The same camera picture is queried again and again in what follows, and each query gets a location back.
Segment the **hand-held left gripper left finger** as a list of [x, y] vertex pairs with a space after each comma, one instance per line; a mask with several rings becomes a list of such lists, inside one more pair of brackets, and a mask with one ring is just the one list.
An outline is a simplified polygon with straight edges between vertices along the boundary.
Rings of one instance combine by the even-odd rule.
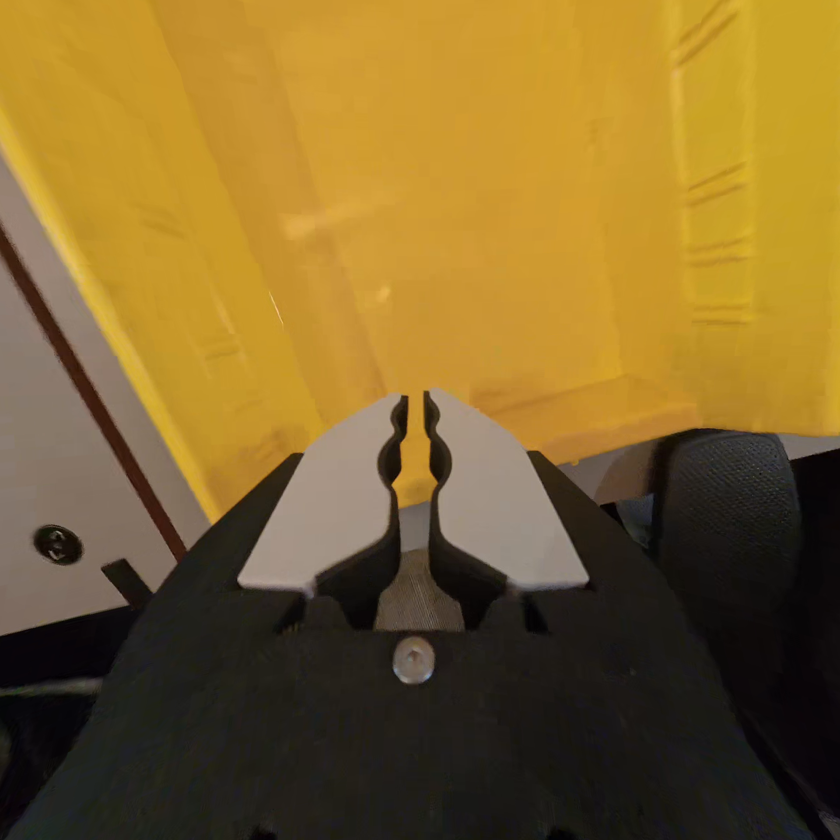
[[401, 562], [394, 483], [408, 397], [393, 393], [349, 416], [302, 454], [238, 574], [245, 590], [327, 596], [370, 629]]

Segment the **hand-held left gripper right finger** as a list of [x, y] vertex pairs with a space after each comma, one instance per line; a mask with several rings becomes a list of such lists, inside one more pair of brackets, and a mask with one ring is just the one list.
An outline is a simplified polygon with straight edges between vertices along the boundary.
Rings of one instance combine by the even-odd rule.
[[436, 585], [476, 629], [512, 594], [590, 582], [529, 452], [507, 429], [441, 389], [423, 395], [429, 468], [428, 559]]

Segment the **yellow plastic bin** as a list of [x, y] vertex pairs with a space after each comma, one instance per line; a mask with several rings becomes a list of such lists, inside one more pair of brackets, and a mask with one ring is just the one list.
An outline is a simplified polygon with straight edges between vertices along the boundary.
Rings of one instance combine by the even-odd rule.
[[2, 2], [2, 149], [211, 520], [389, 392], [838, 434], [838, 2]]

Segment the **black office chair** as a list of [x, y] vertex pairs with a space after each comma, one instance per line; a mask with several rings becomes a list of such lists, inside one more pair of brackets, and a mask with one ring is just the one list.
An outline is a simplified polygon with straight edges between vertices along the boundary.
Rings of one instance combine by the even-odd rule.
[[775, 618], [799, 575], [802, 515], [779, 436], [695, 429], [656, 450], [653, 552], [705, 635]]

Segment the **round black table fastener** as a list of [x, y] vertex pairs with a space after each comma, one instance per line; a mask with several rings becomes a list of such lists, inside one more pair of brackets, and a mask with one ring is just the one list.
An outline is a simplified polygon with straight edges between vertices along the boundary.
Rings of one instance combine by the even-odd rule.
[[38, 527], [31, 541], [41, 557], [58, 566], [76, 564], [84, 554], [80, 538], [70, 529], [53, 523]]

